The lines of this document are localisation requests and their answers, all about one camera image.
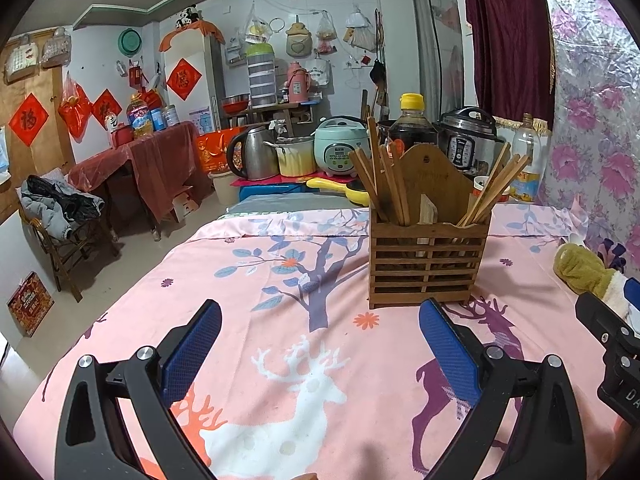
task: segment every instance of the silver screw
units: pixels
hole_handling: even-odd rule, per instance
[[[504,352],[499,346],[489,346],[486,349],[486,354],[489,356],[489,359],[502,359]]]
[[[136,352],[136,357],[141,361],[146,361],[154,354],[154,349],[151,346],[143,346]]]
[[[557,355],[553,355],[551,354],[549,357],[546,358],[546,361],[549,363],[549,365],[551,365],[553,368],[559,368],[562,366],[562,359],[559,358]]]
[[[83,355],[78,360],[78,366],[81,368],[87,368],[93,362],[94,362],[94,359],[90,355]]]

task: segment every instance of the panda plush toy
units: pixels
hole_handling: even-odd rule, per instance
[[[183,28],[187,25],[191,25],[191,23],[195,23],[200,20],[200,15],[196,10],[196,6],[192,5],[184,9],[179,15],[178,19],[175,22],[175,28]]]

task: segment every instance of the maroon curtain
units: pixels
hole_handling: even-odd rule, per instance
[[[466,18],[473,27],[479,107],[512,121],[528,112],[551,129],[546,0],[466,0]]]

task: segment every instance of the pink thermos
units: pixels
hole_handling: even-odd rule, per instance
[[[289,88],[289,102],[303,103],[308,101],[308,90],[311,86],[311,77],[308,72],[294,61],[287,70],[287,88]]]

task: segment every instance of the blue can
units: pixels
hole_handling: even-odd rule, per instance
[[[166,121],[164,120],[164,116],[162,115],[162,108],[151,110],[151,120],[154,123],[154,130],[156,132],[159,132],[166,128]]]

